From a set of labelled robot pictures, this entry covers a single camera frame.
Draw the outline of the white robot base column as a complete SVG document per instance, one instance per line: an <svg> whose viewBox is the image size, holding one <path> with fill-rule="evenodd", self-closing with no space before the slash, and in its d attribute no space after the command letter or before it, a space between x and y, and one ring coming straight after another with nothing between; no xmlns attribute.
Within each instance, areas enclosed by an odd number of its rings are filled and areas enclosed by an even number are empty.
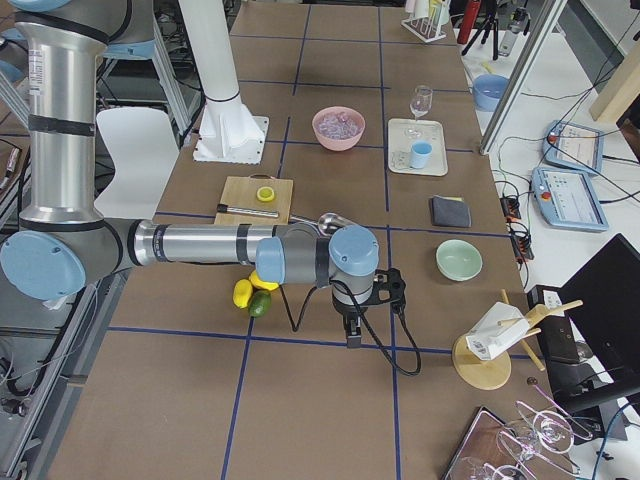
<svg viewBox="0 0 640 480"><path fill-rule="evenodd" d="M256 165L269 126L243 103L221 1L179 3L206 99L194 159Z"/></svg>

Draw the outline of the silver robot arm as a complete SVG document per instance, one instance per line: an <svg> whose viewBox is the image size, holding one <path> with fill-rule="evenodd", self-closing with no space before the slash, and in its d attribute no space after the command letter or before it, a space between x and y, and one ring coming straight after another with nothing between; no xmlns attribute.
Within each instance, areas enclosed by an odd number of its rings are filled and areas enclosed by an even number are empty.
<svg viewBox="0 0 640 480"><path fill-rule="evenodd" d="M242 264L277 284L330 288L349 347L369 328L367 307L405 312L405 284L378 266L375 236L360 225L321 237L295 225L176 225L103 216L94 204L96 70L109 46L153 47L148 1L18 1L28 47L31 201L1 248L1 267L22 293L52 300L116 271L155 262Z"/></svg>

